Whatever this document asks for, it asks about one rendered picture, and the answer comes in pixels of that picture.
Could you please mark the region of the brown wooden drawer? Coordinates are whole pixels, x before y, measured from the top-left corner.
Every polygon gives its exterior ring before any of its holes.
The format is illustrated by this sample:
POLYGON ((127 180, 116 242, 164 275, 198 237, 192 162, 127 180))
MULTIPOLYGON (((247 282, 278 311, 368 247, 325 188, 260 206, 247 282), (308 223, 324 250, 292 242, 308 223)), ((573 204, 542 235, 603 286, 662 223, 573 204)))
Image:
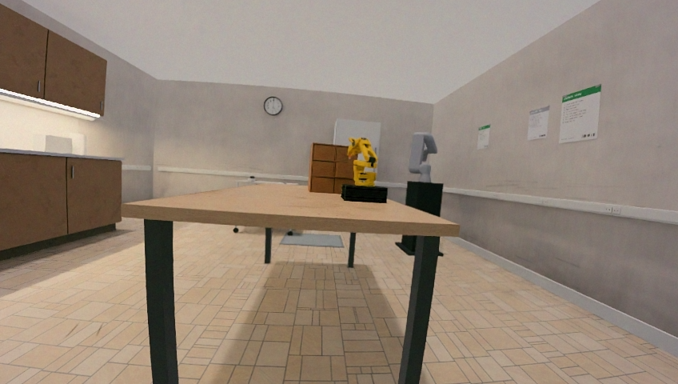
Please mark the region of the brown wooden drawer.
POLYGON ((333 185, 333 192, 334 193, 341 193, 341 185, 346 184, 346 185, 355 185, 354 180, 348 180, 348 179, 334 179, 334 185, 333 185))
POLYGON ((336 162, 334 177, 354 178, 353 166, 353 163, 336 162))
POLYGON ((333 178, 319 178, 312 177, 311 191, 316 192, 333 192, 333 178))
POLYGON ((313 161, 312 175, 333 177, 334 162, 313 161))
POLYGON ((336 161, 340 161, 340 162, 353 162, 354 160, 357 160, 357 154, 351 156, 351 159, 349 159, 349 156, 348 156, 348 148, 345 148, 345 147, 337 147, 336 161))
POLYGON ((313 159, 334 161, 335 146, 313 146, 313 159), (324 151, 324 152, 323 152, 324 151))

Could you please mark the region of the brown chest of drawers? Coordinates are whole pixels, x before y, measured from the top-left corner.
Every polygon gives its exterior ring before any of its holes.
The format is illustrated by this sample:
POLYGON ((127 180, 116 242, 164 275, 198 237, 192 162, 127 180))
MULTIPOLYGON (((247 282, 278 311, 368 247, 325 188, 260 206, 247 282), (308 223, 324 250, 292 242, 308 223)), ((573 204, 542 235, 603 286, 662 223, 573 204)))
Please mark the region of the brown chest of drawers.
POLYGON ((339 147, 347 147, 347 148, 349 148, 349 147, 348 147, 348 146, 340 146, 340 145, 332 145, 332 144, 324 144, 324 143, 316 143, 316 142, 313 142, 313 145, 314 145, 314 144, 316 144, 316 145, 324 145, 324 146, 335 146, 335 155, 334 155, 334 161, 330 161, 330 160, 321 160, 321 159, 313 159, 313 150, 312 150, 311 157, 310 157, 310 160, 309 160, 309 182, 308 182, 308 191, 309 191, 309 192, 314 192, 314 193, 341 194, 341 193, 334 193, 334 192, 330 193, 330 192, 316 192, 316 191, 311 191, 311 179, 312 179, 312 177, 319 177, 319 178, 333 178, 333 185, 334 185, 334 179, 335 179, 335 178, 340 178, 340 179, 351 179, 351 180, 354 180, 353 178, 334 177, 334 174, 335 174, 335 163, 336 163, 336 162, 340 162, 340 161, 336 161, 337 146, 339 146, 339 147), (318 176, 318 175, 312 175, 313 161, 319 161, 319 162, 334 162, 334 167, 333 167, 333 177, 330 177, 330 176, 318 176))

